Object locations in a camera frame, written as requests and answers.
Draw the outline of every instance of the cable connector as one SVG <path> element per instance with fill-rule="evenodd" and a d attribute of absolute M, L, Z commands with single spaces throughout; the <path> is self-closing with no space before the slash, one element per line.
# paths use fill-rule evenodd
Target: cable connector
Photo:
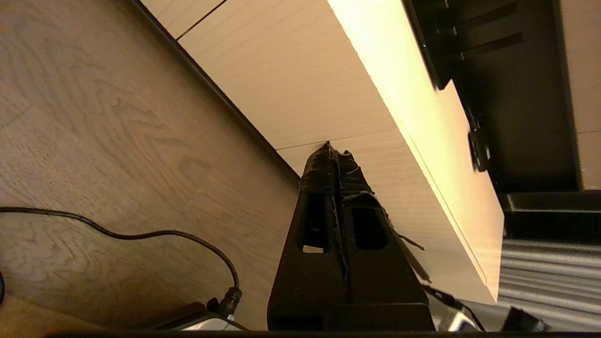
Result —
<path fill-rule="evenodd" d="M 238 303 L 242 298 L 242 291 L 237 287 L 231 287 L 225 293 L 225 296 L 219 302 L 219 307 L 217 308 L 217 314 L 223 316 L 224 318 L 228 318 L 230 315 L 234 315 L 236 308 L 238 307 Z"/>

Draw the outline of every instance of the black plug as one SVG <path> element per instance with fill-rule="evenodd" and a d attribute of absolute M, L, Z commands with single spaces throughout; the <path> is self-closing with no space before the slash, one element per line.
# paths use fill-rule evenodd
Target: black plug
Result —
<path fill-rule="evenodd" d="M 234 315 L 234 312 L 238 307 L 238 303 L 240 302 L 240 298 L 242 298 L 242 291 L 240 289 L 237 287 L 229 288 L 219 303 L 219 308 L 217 309 L 216 313 L 225 318 L 228 318 L 230 315 Z"/>

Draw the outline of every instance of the wooden floor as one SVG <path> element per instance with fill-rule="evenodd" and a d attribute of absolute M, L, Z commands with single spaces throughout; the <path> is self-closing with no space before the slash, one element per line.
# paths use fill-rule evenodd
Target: wooden floor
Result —
<path fill-rule="evenodd" d="M 137 14 L 123 0 L 0 1 L 0 204 L 202 236 L 239 270 L 236 319 L 265 328 L 296 181 Z M 9 293 L 109 327 L 232 283 L 184 239 L 121 242 L 30 215 L 1 215 L 0 270 Z"/>

